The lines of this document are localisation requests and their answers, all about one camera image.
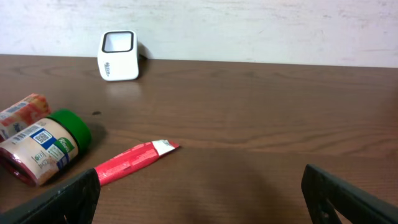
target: black object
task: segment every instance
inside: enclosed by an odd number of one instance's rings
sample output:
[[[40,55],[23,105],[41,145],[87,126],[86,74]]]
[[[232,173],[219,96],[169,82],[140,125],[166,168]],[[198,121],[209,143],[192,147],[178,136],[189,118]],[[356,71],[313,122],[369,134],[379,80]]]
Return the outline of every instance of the black object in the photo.
[[[93,220],[100,191],[98,175],[90,169],[1,214],[0,223],[89,224]]]
[[[398,208],[307,165],[301,188],[313,223],[341,223],[335,209],[351,223],[398,223]]]

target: wood grain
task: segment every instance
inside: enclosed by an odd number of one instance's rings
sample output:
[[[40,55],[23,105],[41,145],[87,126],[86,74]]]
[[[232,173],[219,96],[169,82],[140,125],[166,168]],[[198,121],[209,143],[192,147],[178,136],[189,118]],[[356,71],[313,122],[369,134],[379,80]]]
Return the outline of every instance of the wood grain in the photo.
[[[103,188],[95,223],[309,223],[308,163],[398,205],[397,69],[147,60],[110,83],[95,58],[0,60],[0,108],[42,93],[94,138],[44,187],[0,171],[2,212],[155,139],[183,148]]]

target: wooden table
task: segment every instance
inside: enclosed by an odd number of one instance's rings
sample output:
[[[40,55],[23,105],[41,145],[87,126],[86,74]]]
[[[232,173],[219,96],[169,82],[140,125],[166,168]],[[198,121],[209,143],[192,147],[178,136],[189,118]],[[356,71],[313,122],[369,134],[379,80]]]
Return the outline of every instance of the wooden table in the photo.
[[[0,108],[42,93],[94,139],[43,187],[1,169],[2,212],[155,139],[183,147],[103,187],[94,223],[310,223],[308,163],[398,205],[398,69],[146,60],[106,82],[95,58],[0,61]]]

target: qr code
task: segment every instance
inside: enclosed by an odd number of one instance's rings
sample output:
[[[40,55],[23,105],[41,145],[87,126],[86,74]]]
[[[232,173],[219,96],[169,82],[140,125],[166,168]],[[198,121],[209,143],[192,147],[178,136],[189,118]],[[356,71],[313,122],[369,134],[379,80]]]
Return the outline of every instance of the qr code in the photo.
[[[42,131],[40,134],[33,137],[39,144],[43,144],[52,138],[52,135],[46,131]]]

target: white wall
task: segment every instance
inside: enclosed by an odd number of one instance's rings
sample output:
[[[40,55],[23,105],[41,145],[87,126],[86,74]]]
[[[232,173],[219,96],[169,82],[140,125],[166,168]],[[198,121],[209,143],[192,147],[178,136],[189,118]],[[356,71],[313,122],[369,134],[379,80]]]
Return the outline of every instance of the white wall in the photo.
[[[134,29],[150,58],[398,67],[397,0],[0,0],[0,53],[95,57]]]

